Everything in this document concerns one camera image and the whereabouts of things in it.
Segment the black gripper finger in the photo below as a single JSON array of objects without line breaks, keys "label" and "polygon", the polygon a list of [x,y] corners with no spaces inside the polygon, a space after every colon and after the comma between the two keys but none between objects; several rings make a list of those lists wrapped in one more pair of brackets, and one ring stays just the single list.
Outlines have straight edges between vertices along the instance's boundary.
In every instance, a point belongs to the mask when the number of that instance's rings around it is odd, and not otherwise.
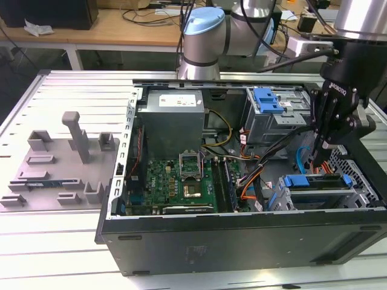
[{"label": "black gripper finger", "polygon": [[357,140],[375,131],[376,123],[370,115],[366,115],[365,124],[359,117],[349,116],[338,125],[330,125],[319,131],[319,165],[329,159],[332,151],[340,145],[344,145],[351,138]]},{"label": "black gripper finger", "polygon": [[321,166],[327,160],[330,152],[328,149],[323,148],[325,142],[325,102],[326,96],[324,96],[322,90],[314,89],[311,91],[311,117],[315,134],[312,150],[314,166]]}]

